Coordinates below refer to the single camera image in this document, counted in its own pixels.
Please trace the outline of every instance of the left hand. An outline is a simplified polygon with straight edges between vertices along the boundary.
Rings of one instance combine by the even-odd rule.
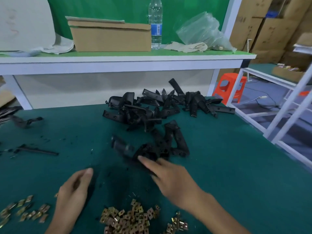
[[[45,234],[69,234],[80,215],[88,194],[93,169],[74,173],[61,187],[51,224]]]

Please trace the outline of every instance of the box lid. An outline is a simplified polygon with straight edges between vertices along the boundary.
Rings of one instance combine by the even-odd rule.
[[[150,30],[151,25],[148,24],[131,24],[124,23],[119,20],[104,20],[104,19],[94,19],[91,18],[87,20],[85,18],[67,18],[68,25],[75,27],[98,27],[98,28],[114,28],[114,29],[135,29],[135,30]]]

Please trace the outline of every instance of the cloth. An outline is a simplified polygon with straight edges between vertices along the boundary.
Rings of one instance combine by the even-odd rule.
[[[57,33],[55,33],[56,39],[53,46],[49,48],[38,47],[33,50],[40,50],[46,53],[60,54],[71,51],[74,48],[74,41],[71,39],[66,39]]]
[[[167,45],[165,50],[175,50],[178,52],[203,52],[208,49],[208,46],[205,43],[194,43],[190,45],[184,45],[182,43],[172,42],[171,44]]]

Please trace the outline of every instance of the right hand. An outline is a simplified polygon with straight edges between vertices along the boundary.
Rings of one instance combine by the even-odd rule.
[[[152,175],[152,179],[171,203],[188,212],[193,209],[194,202],[203,191],[185,167],[162,158],[154,162],[146,157],[138,156],[138,160],[157,175],[157,177]]]

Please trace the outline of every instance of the beige cloth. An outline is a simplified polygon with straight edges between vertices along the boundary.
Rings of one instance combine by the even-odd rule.
[[[208,46],[205,43],[195,43],[190,45],[184,45],[182,43],[172,42],[171,44],[167,45],[165,50],[175,50],[178,52],[203,52],[208,49]]]

